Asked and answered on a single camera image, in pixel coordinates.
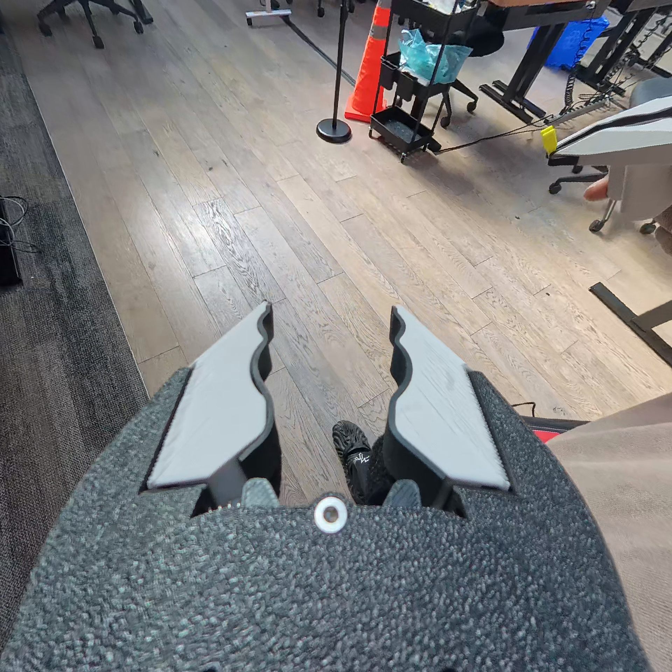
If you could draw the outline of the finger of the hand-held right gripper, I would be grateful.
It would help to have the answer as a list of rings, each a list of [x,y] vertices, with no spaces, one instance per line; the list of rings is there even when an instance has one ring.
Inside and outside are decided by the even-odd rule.
[[[671,165],[670,132],[598,132],[559,144],[548,164]]]
[[[612,156],[671,144],[671,98],[614,114],[558,141],[555,158]]]

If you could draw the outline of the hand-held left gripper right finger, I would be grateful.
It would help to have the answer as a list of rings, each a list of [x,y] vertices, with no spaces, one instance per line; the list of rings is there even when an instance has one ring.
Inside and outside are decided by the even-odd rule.
[[[416,485],[425,508],[460,511],[457,486],[510,492],[472,370],[404,307],[391,309],[390,341],[397,390],[382,439],[385,471]]]

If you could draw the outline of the black utility cart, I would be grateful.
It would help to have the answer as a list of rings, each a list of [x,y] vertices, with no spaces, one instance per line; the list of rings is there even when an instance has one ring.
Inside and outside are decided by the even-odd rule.
[[[469,98],[469,113],[476,111],[478,96],[459,80],[459,74],[453,83],[436,83],[437,66],[428,83],[402,72],[399,68],[401,31],[418,29],[426,43],[440,45],[441,57],[447,44],[468,46],[468,32],[475,18],[476,9],[466,8],[466,2],[461,5],[459,1],[449,1],[445,9],[441,9],[431,1],[392,1],[379,86],[383,94],[391,91],[394,96],[385,110],[372,114],[369,135],[377,134],[397,150],[402,163],[417,151],[441,151],[434,132],[437,125],[447,128],[450,124],[452,89]]]

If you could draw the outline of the black stanchion pole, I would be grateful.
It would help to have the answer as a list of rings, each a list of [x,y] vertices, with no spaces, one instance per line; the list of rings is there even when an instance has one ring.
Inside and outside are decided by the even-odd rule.
[[[351,139],[351,129],[349,125],[340,120],[339,103],[341,90],[341,76],[343,63],[343,46],[345,39],[345,27],[349,15],[349,2],[340,1],[339,10],[339,36],[337,43],[337,60],[335,66],[335,86],[332,102],[332,114],[330,118],[323,119],[316,125],[316,134],[318,137],[328,143],[340,145],[348,142]]]

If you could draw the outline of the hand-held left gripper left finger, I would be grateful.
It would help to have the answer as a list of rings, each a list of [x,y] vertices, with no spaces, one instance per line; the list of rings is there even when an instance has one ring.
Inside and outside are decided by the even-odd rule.
[[[280,495],[281,447],[273,399],[271,303],[256,306],[189,366],[155,456],[147,491],[203,486],[195,512],[241,502],[264,479]]]

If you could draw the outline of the orange traffic cone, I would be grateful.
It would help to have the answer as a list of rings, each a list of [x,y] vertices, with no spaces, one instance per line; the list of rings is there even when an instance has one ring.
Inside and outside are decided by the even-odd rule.
[[[344,116],[347,120],[370,122],[373,113],[382,112],[387,107],[379,80],[390,20],[391,1],[378,1],[355,88],[345,107]]]

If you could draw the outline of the grey mesh office chair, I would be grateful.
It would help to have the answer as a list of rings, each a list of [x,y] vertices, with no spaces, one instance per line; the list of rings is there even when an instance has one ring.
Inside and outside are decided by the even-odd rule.
[[[637,84],[632,92],[630,97],[630,103],[628,109],[635,107],[637,105],[643,104],[644,102],[651,101],[657,98],[671,98],[671,79],[665,79],[662,77],[655,77],[650,80],[645,80]],[[609,175],[609,166],[607,167],[607,172],[605,175]],[[609,187],[608,187],[608,198],[607,198],[607,207],[601,219],[594,220],[589,226],[591,232],[599,232],[605,223],[608,222],[609,218],[614,214],[617,214],[623,221],[626,222],[635,222],[628,221],[623,219],[623,217],[617,212],[616,203],[609,199]],[[661,214],[655,216],[654,218],[647,218],[653,221],[653,224],[646,228],[642,226],[640,231],[643,234],[653,232],[655,239],[664,249],[664,251],[670,255],[671,254],[671,206],[669,206]]]

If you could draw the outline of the person's black shoe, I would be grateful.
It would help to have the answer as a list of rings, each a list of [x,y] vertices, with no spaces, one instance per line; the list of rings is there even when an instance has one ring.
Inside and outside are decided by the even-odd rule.
[[[332,428],[332,441],[353,501],[358,505],[382,505],[395,482],[384,465],[384,436],[370,445],[360,427],[340,421]]]

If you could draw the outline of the wood top work desk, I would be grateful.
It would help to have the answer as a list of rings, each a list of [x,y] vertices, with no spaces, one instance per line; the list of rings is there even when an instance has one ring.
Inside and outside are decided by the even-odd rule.
[[[608,5],[609,1],[467,1],[466,8],[476,9],[467,40],[474,46],[472,57],[496,53],[506,32],[536,29],[510,81],[495,80],[481,85],[480,91],[526,124],[542,119],[545,112],[526,98],[527,92],[568,25],[598,19]]]

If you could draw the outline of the blue storage crate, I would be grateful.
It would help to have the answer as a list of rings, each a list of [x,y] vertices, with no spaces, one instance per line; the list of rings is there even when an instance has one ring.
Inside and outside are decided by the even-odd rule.
[[[570,22],[546,59],[545,67],[569,72],[608,27],[609,21],[603,16]]]

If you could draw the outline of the teal plastic bag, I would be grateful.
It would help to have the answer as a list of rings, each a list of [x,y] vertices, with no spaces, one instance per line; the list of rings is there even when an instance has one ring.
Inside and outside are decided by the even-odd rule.
[[[399,68],[402,72],[428,83],[437,66],[434,81],[441,84],[453,83],[457,79],[473,51],[468,46],[447,44],[439,57],[440,45],[426,43],[418,29],[401,31],[399,49]]]

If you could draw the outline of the black desk foot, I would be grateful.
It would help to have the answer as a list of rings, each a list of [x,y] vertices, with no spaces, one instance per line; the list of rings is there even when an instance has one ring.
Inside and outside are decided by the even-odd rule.
[[[655,332],[655,328],[671,322],[670,300],[637,315],[604,284],[597,283],[591,286],[589,291],[653,350],[658,357],[668,366],[671,366],[671,345]]]

